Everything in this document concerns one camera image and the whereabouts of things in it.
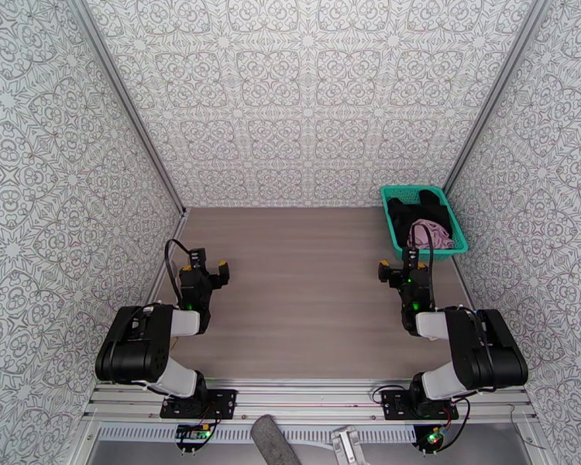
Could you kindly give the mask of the aluminium corner post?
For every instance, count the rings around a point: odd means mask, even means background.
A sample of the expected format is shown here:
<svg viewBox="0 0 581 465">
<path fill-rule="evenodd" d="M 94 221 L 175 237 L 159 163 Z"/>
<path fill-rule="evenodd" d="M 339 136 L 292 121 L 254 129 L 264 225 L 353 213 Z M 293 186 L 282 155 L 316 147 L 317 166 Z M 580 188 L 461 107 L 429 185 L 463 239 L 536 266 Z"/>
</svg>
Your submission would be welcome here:
<svg viewBox="0 0 581 465">
<path fill-rule="evenodd" d="M 147 129 L 129 90 L 126 87 L 125 81 L 105 42 L 101 30 L 95 22 L 87 1 L 66 0 L 66 2 L 69 9 L 74 14 L 74 18 L 84 39 L 91 47 L 95 60 L 97 61 L 101 71 L 104 73 L 107 82 L 109 83 L 109 87 L 115 94 L 118 103 L 128 119 L 132 131 L 135 133 L 139 143 L 146 151 L 146 154 L 158 177 L 163 183 L 166 193 L 173 202 L 175 209 L 178 211 L 180 217 L 183 218 L 187 214 L 187 207 L 182 202 L 180 194 L 162 161 L 161 155 L 152 141 L 149 130 Z"/>
<path fill-rule="evenodd" d="M 531 0 L 531 4 L 525 13 L 520 27 L 514 37 L 513 43 L 500 66 L 492 85 L 489 88 L 486 100 L 478 112 L 478 115 L 471 126 L 466 139 L 459 151 L 459 154 L 450 170 L 442 190 L 445 195 L 449 195 L 459 179 L 466 161 L 469 159 L 473 149 L 476 147 L 487 123 L 497 110 L 503 99 L 509 84 L 520 67 L 521 61 L 531 42 L 535 38 L 540 25 L 544 21 L 547 11 L 553 0 Z"/>
</svg>

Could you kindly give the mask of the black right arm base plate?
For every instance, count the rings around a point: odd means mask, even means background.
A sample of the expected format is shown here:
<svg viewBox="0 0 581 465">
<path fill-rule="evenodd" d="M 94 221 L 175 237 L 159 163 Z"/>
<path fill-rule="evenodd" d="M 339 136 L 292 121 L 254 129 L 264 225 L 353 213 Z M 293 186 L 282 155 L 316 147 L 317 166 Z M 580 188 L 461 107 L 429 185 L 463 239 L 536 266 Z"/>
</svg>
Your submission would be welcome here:
<svg viewBox="0 0 581 465">
<path fill-rule="evenodd" d="M 457 407 L 450 401 L 430 400 L 421 395 L 416 397 L 406 390 L 384 390 L 380 394 L 386 420 L 446 423 L 459 419 Z"/>
</svg>

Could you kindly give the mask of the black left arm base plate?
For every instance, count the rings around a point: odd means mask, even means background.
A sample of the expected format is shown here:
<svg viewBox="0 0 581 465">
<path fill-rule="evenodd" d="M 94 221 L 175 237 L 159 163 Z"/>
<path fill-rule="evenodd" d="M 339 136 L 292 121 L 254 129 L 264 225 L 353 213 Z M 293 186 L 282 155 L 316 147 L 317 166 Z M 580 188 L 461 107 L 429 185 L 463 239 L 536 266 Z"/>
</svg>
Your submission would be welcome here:
<svg viewBox="0 0 581 465">
<path fill-rule="evenodd" d="M 160 409 L 162 419 L 226 420 L 232 419 L 237 391 L 232 389 L 207 390 L 204 395 L 189 398 L 166 398 Z"/>
</svg>

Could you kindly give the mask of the silver metal bracket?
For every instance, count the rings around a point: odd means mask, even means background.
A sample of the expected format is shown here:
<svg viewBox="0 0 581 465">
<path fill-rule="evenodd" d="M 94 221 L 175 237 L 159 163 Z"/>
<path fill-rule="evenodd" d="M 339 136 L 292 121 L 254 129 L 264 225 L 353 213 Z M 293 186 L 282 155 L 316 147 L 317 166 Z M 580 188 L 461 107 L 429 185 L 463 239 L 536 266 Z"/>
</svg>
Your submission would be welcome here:
<svg viewBox="0 0 581 465">
<path fill-rule="evenodd" d="M 369 465 L 354 426 L 336 429 L 330 437 L 338 465 Z"/>
</svg>

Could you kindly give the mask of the green circuit board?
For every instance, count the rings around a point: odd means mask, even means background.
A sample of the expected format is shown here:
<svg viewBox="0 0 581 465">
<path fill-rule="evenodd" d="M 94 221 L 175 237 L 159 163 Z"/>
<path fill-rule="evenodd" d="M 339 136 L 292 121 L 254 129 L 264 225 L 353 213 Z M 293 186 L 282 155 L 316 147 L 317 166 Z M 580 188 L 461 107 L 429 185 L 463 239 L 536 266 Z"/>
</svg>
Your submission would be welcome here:
<svg viewBox="0 0 581 465">
<path fill-rule="evenodd" d="M 445 435 L 448 432 L 444 426 L 434 427 L 421 441 L 421 448 L 429 453 L 440 450 L 445 441 Z"/>
<path fill-rule="evenodd" d="M 188 443 L 196 442 L 203 443 L 211 435 L 211 425 L 190 425 L 190 424 L 179 424 L 175 432 L 175 441 L 177 443 Z"/>
</svg>

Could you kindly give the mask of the aluminium rail frame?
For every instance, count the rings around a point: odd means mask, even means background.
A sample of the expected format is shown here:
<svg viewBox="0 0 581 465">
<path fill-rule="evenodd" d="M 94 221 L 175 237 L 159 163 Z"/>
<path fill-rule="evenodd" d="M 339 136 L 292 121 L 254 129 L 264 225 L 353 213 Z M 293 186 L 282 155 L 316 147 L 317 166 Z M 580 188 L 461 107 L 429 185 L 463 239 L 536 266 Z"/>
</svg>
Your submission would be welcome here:
<svg viewBox="0 0 581 465">
<path fill-rule="evenodd" d="M 264 380 L 212 379 L 210 389 L 237 392 L 231 423 L 247 424 L 262 415 L 272 415 L 282 425 L 382 425 L 383 409 L 376 403 L 375 389 L 394 380 Z M 163 397 L 140 386 L 98 384 L 82 418 L 88 421 L 161 422 Z M 536 423 L 538 417 L 528 393 L 510 387 L 472 396 L 457 405 L 458 424 Z"/>
</svg>

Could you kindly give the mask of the pink ribbed garment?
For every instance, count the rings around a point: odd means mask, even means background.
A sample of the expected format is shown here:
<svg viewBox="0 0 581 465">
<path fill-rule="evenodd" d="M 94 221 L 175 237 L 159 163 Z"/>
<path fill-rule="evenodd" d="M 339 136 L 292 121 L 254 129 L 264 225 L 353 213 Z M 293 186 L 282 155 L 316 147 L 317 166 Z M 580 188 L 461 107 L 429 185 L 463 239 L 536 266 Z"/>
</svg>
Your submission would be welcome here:
<svg viewBox="0 0 581 465">
<path fill-rule="evenodd" d="M 455 245 L 443 226 L 427 219 L 419 219 L 411 224 L 407 244 L 421 250 L 451 250 Z"/>
</svg>

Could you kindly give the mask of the grey felt pad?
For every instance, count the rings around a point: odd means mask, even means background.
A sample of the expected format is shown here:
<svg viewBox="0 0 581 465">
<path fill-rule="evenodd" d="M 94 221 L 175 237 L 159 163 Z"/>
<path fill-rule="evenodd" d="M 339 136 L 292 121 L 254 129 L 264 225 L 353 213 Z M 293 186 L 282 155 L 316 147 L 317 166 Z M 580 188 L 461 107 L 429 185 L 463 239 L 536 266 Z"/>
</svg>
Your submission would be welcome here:
<svg viewBox="0 0 581 465">
<path fill-rule="evenodd" d="M 259 417 L 253 423 L 250 435 L 266 465 L 301 465 L 271 415 Z"/>
</svg>

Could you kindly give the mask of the teal plastic basket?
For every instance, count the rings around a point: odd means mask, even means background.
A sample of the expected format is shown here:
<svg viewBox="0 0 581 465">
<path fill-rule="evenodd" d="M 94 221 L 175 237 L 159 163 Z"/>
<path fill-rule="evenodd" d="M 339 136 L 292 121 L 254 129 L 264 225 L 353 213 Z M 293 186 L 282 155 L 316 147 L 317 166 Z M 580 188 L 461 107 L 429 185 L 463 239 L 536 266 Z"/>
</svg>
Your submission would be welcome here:
<svg viewBox="0 0 581 465">
<path fill-rule="evenodd" d="M 466 237 L 463 234 L 461 226 L 452 206 L 449 204 L 448 199 L 445 196 L 444 191 L 441 188 L 434 186 L 423 186 L 423 185 L 385 185 L 380 188 L 380 196 L 383 203 L 383 210 L 386 216 L 387 227 L 390 232 L 390 239 L 394 247 L 394 254 L 397 259 L 402 258 L 402 249 L 397 245 L 396 237 L 394 235 L 394 229 L 390 216 L 388 215 L 387 202 L 391 198 L 399 198 L 405 204 L 419 203 L 418 192 L 420 190 L 431 190 L 439 196 L 439 199 L 443 205 L 445 205 L 449 210 L 449 216 L 452 223 L 453 229 L 453 240 L 454 248 L 451 250 L 421 250 L 420 249 L 420 259 L 427 261 L 429 257 L 433 257 L 435 261 L 446 260 L 454 255 L 466 253 L 469 250 L 469 244 L 467 243 Z"/>
</svg>

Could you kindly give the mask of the black garment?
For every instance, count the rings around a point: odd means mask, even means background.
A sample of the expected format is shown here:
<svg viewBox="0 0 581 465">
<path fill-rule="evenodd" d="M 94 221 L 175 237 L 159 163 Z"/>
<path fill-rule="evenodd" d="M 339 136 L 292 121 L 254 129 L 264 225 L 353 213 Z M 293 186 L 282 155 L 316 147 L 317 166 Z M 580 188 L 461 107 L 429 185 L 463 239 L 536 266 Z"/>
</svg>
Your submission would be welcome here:
<svg viewBox="0 0 581 465">
<path fill-rule="evenodd" d="M 449 210 L 441 203 L 439 196 L 431 190 L 420 190 L 418 197 L 419 203 L 414 204 L 405 204 L 399 198 L 391 198 L 387 202 L 397 245 L 401 248 L 408 246 L 407 236 L 411 224 L 419 219 L 437 222 L 453 237 Z"/>
</svg>

